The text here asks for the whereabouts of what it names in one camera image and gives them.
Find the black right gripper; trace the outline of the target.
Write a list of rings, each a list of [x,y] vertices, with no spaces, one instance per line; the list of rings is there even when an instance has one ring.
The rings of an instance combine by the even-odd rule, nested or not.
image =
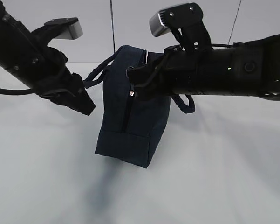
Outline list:
[[[146,65],[127,69],[127,77],[139,99],[160,96],[198,95],[200,50],[188,52],[178,45],[166,48]]]

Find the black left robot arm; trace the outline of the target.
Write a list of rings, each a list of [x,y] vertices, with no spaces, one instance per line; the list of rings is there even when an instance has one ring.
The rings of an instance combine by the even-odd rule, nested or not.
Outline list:
[[[0,89],[0,94],[36,94],[90,115],[95,104],[81,76],[67,69],[68,59],[61,51],[48,46],[52,39],[75,40],[82,34],[76,17],[52,19],[30,32],[0,1],[0,67],[29,87],[27,90]]]

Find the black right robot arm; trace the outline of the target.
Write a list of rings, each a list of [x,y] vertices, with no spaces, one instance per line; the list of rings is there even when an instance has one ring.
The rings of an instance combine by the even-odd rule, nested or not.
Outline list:
[[[128,69],[127,77],[140,99],[218,95],[280,101],[280,34],[226,49],[171,51]]]

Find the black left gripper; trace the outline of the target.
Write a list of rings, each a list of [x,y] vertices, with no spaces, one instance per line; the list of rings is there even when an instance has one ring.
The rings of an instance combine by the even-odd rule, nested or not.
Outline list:
[[[60,51],[45,47],[30,52],[30,93],[89,116],[95,109],[80,75],[66,67],[67,57]]]

